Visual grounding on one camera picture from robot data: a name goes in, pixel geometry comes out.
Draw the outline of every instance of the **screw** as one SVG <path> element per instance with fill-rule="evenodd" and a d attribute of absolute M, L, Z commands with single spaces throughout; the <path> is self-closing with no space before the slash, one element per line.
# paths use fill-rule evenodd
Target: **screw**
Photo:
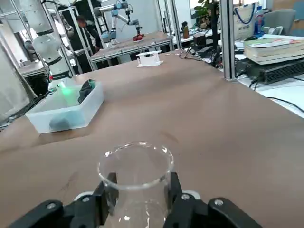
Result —
<path fill-rule="evenodd" d="M 85 198 L 82 199 L 83 202 L 88 202 L 89 200 L 90 200 L 89 197 L 85 197 Z"/>
<path fill-rule="evenodd" d="M 56 206 L 55 203 L 50 203 L 49 205 L 47 205 L 47 209 L 52 209 Z"/>
<path fill-rule="evenodd" d="M 187 195 L 187 194 L 182 194 L 181 198 L 182 198 L 183 200 L 188 200 L 188 199 L 190 199 L 190 196 Z"/>
<path fill-rule="evenodd" d="M 218 206 L 223 206 L 224 202 L 222 200 L 219 200 L 219 199 L 216 199 L 214 201 L 215 205 L 218 205 Z"/>

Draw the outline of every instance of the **glass beaker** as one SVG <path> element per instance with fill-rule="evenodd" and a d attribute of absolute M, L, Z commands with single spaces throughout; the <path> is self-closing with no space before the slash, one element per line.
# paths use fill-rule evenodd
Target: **glass beaker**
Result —
<path fill-rule="evenodd" d="M 168 200 L 173 156 L 164 146 L 132 142 L 106 152 L 98 172 L 106 188 L 117 190 L 105 228 L 162 228 L 171 208 Z M 116 173 L 117 184 L 107 179 Z"/>

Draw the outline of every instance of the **shopping bag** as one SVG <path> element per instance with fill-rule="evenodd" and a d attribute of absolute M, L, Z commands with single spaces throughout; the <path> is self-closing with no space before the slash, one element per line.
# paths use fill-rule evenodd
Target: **shopping bag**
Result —
<path fill-rule="evenodd" d="M 257 3 L 252 3 L 233 9 L 234 40 L 253 36 L 256 6 Z"/>

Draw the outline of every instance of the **black electronic device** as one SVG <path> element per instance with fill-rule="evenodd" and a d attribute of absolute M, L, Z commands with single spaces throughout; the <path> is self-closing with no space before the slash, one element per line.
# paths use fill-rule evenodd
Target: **black electronic device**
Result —
<path fill-rule="evenodd" d="M 236 72 L 247 74 L 250 79 L 268 85 L 304 74 L 304 58 L 267 65 L 260 65 L 246 58 L 236 62 Z"/>
<path fill-rule="evenodd" d="M 108 179 L 117 183 L 116 173 L 110 173 Z M 99 227 L 110 216 L 108 202 L 115 206 L 119 200 L 119 191 L 108 188 L 101 182 L 93 195 L 82 196 L 67 206 L 58 200 L 45 201 L 9 227 Z M 164 228 L 262 228 L 228 199 L 214 198 L 206 204 L 183 193 L 177 173 L 171 173 L 170 189 L 165 194 L 170 213 Z"/>

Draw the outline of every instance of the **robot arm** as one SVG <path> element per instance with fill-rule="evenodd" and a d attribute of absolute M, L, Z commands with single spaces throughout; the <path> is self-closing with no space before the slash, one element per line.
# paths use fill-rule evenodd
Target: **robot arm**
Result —
<path fill-rule="evenodd" d="M 125 18 L 124 16 L 122 16 L 122 15 L 120 15 L 118 13 L 118 10 L 120 10 L 120 9 L 124 9 L 125 10 L 126 16 L 128 18 Z M 120 19 L 121 21 L 123 21 L 127 25 L 135 25 L 136 26 L 136 30 L 137 30 L 137 36 L 136 37 L 138 37 L 140 35 L 140 29 L 142 27 L 139 25 L 139 21 L 138 20 L 131 20 L 130 14 L 133 11 L 131 9 L 129 9 L 129 5 L 128 5 L 128 2 L 126 0 L 123 0 L 122 3 L 94 8 L 94 13 L 95 13 L 95 15 L 97 17 L 101 17 L 104 12 L 111 12 L 111 14 L 112 14 L 112 27 L 111 27 L 111 31 L 110 32 L 106 32 L 105 31 L 101 35 L 101 38 L 102 38 L 103 43 L 104 43 L 104 45 L 105 45 L 106 48 L 111 47 L 111 43 L 110 42 L 112 42 L 114 44 L 117 43 L 117 41 L 116 41 L 116 24 L 117 24 L 117 19 Z"/>
<path fill-rule="evenodd" d="M 60 37 L 54 32 L 40 0 L 22 0 L 21 8 L 38 37 L 33 41 L 35 50 L 49 66 L 54 79 L 69 77 L 67 62 L 59 52 Z"/>
<path fill-rule="evenodd" d="M 108 180 L 117 183 L 116 173 L 110 173 Z M 262 228 L 228 199 L 214 198 L 207 204 L 183 193 L 177 173 L 171 173 L 170 189 L 165 194 L 171 212 L 163 228 Z M 119 191 L 109 190 L 101 182 L 92 195 L 84 195 L 67 206 L 58 200 L 45 201 L 9 227 L 96 228 L 107 221 L 111 210 L 108 202 L 115 207 L 118 199 Z"/>

